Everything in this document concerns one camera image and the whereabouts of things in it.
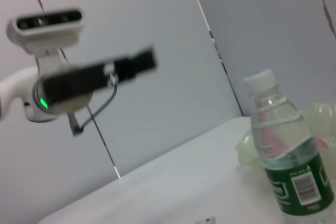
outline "white bottle cap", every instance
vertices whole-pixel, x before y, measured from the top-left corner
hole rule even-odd
[[[245,77],[244,84],[252,95],[264,93],[279,85],[274,72],[271,69],[264,70],[254,76]]]

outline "plastic water bottle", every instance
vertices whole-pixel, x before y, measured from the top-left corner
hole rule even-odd
[[[272,70],[244,79],[251,130],[285,223],[336,223],[334,194],[309,127],[278,91]]]

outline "green label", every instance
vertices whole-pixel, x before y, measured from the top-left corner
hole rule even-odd
[[[288,215],[315,214],[334,200],[320,154],[295,168],[265,170],[281,210]]]

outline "black camera module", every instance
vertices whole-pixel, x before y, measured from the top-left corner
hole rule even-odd
[[[20,30],[28,30],[44,26],[59,25],[70,22],[77,22],[82,19],[82,13],[78,10],[71,10],[62,13],[45,14],[32,16],[29,18],[20,18],[16,25]]]

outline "white table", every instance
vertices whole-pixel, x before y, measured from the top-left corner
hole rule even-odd
[[[279,223],[264,172],[239,167],[235,118],[46,217],[39,224]]]

